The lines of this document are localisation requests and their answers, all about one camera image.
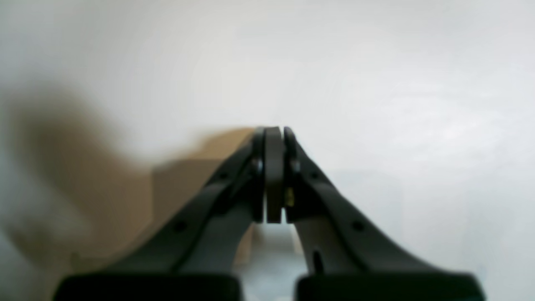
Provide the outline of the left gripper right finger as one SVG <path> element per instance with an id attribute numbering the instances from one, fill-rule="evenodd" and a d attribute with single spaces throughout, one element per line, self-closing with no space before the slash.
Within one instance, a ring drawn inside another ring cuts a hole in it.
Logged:
<path id="1" fill-rule="evenodd" d="M 348 201 L 283 129 L 286 201 L 308 274 L 297 301 L 484 301 L 466 272 L 452 272 L 413 255 Z"/>

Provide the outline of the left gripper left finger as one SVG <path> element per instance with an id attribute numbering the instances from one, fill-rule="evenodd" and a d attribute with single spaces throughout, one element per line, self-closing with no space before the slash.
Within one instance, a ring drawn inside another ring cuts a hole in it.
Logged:
<path id="1" fill-rule="evenodd" d="M 71 276 L 56 301 L 242 301 L 232 265 L 252 223 L 281 223 L 283 135 L 259 127 L 202 189 L 138 249 Z"/>

